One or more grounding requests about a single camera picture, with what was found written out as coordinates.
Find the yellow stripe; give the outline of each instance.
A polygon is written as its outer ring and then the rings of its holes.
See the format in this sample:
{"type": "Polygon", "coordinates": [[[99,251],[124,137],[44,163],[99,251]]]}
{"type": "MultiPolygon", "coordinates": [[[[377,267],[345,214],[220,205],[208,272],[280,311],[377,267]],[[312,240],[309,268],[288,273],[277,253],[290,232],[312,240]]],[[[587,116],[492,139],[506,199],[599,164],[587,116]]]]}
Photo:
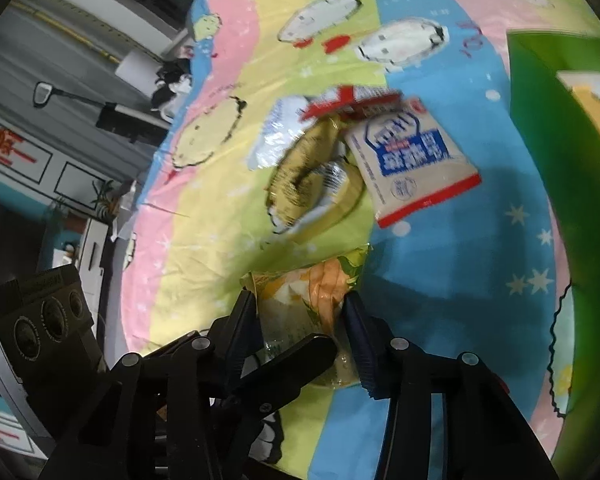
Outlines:
{"type": "MultiPolygon", "coordinates": [[[[365,194],[342,222],[311,240],[314,251],[298,254],[288,244],[263,245],[272,233],[263,190],[270,171],[248,171],[245,158],[276,99],[290,94],[317,95],[336,84],[386,84],[378,65],[357,60],[350,46],[327,56],[321,45],[333,36],[349,34],[355,41],[377,30],[380,22],[375,0],[361,0],[363,6],[357,13],[325,30],[307,48],[278,41],[277,34],[289,17],[312,1],[253,2],[260,38],[232,91],[248,104],[231,141],[199,168],[196,186],[182,191],[179,215],[173,219],[167,274],[152,309],[154,341],[172,340],[227,314],[239,292],[239,279],[249,270],[298,268],[368,240],[373,209],[365,194]],[[173,313],[177,321],[170,319],[173,313]]],[[[280,469],[306,478],[332,397],[332,390],[310,385],[298,400],[281,410],[285,439],[280,469]]]]}

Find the potted plant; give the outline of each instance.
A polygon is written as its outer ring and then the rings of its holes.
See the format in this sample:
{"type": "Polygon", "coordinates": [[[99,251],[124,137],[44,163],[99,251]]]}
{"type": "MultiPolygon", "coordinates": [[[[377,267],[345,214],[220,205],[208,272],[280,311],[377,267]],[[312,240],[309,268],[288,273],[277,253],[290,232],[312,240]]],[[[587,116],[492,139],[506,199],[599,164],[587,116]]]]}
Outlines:
{"type": "Polygon", "coordinates": [[[120,200],[115,193],[113,180],[104,181],[100,187],[96,185],[95,181],[91,185],[96,192],[96,199],[91,201],[95,205],[96,216],[102,222],[110,224],[118,214],[118,202],[120,200]]]}

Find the screw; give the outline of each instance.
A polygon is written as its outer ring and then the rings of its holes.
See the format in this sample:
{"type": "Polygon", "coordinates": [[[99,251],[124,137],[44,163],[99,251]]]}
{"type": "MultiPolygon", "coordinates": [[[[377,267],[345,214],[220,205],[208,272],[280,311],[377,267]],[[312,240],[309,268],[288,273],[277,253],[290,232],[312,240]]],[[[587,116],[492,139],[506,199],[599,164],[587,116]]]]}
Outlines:
{"type": "Polygon", "coordinates": [[[138,354],[124,354],[120,361],[123,366],[136,366],[138,361],[140,360],[140,356],[138,354]]]}
{"type": "Polygon", "coordinates": [[[206,337],[197,337],[191,342],[191,346],[196,350],[204,350],[205,348],[209,348],[211,341],[206,337]]]}
{"type": "Polygon", "coordinates": [[[464,354],[462,354],[462,362],[469,366],[475,366],[478,364],[478,362],[480,362],[480,359],[478,359],[478,356],[476,354],[472,354],[471,352],[465,352],[464,354]]]}
{"type": "Polygon", "coordinates": [[[394,337],[391,339],[391,347],[396,350],[406,350],[409,348],[409,342],[403,337],[394,337]]]}

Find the cartoon cloud print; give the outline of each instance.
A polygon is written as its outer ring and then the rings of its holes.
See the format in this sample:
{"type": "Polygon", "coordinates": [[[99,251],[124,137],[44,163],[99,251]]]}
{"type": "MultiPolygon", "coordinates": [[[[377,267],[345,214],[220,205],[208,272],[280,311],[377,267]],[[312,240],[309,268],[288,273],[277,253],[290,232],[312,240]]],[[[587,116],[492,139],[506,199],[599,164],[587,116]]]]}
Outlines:
{"type": "Polygon", "coordinates": [[[315,0],[285,23],[278,39],[285,43],[310,42],[327,28],[348,20],[361,6],[359,0],[315,0]]]}
{"type": "Polygon", "coordinates": [[[364,38],[356,53],[361,60],[381,63],[387,72],[399,72],[438,53],[448,42],[448,30],[439,23],[405,18],[388,23],[364,38]]]}
{"type": "Polygon", "coordinates": [[[222,20],[217,14],[200,16],[192,27],[194,41],[210,40],[218,33],[221,25],[222,20]]]}
{"type": "Polygon", "coordinates": [[[567,414],[573,373],[573,353],[575,348],[575,325],[573,292],[571,284],[560,298],[560,308],[556,311],[551,325],[552,343],[549,345],[549,382],[552,405],[558,416],[567,414]]]}
{"type": "Polygon", "coordinates": [[[227,97],[193,119],[183,130],[173,153],[173,167],[197,166],[208,161],[234,132],[247,103],[227,97]]]}

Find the bed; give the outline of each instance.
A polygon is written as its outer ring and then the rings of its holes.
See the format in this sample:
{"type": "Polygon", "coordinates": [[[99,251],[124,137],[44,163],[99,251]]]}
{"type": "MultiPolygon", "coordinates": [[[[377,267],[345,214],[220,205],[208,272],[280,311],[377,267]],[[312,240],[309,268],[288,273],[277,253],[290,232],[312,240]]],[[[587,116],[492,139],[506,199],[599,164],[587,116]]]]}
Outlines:
{"type": "MultiPolygon", "coordinates": [[[[124,257],[125,345],[145,353],[208,328],[250,270],[293,269],[370,243],[366,307],[427,352],[480,355],[551,456],[570,394],[573,295],[551,203],[509,116],[507,31],[600,38],[600,22],[584,0],[355,0],[345,16],[347,1],[193,3],[193,88],[154,157],[124,257]],[[315,24],[308,39],[290,25],[303,13],[315,24]],[[445,28],[444,48],[412,61],[362,52],[365,39],[406,19],[445,28]],[[365,194],[306,243],[272,238],[271,169],[250,171],[246,157],[276,99],[335,84],[419,96],[478,168],[480,186],[386,229],[365,194]],[[213,142],[202,163],[187,147],[193,130],[213,142]]],[[[387,408],[359,386],[304,388],[280,412],[276,466],[298,478],[373,478],[387,408]]],[[[437,432],[441,417],[435,403],[437,432]]],[[[432,451],[436,471],[442,449],[432,451]]]]}

